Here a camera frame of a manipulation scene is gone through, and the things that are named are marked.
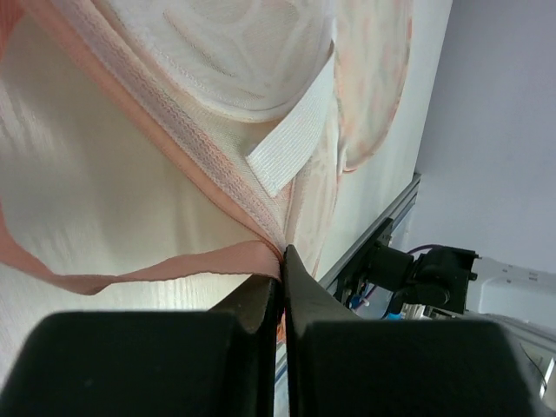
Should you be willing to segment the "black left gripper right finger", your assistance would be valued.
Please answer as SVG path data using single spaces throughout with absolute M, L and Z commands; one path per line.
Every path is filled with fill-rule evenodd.
M 485 320 L 370 321 L 294 247 L 282 267 L 293 416 L 550 416 L 518 340 Z

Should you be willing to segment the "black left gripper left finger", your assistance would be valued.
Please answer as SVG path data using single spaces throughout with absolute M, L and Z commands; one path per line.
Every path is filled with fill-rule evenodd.
M 63 312 L 38 323 L 4 416 L 269 416 L 278 284 L 253 275 L 205 312 Z

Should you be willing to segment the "floral mesh laundry bag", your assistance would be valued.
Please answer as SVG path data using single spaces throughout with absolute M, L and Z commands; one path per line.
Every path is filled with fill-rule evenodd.
M 410 1 L 4 1 L 1 327 L 317 275 L 382 144 Z

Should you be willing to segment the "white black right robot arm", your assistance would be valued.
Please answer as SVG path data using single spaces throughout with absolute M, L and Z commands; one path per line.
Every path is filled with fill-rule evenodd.
M 555 327 L 555 275 L 433 246 L 417 257 L 376 244 L 363 262 L 364 278 L 392 293 L 387 312 L 423 305 L 454 314 L 497 314 Z

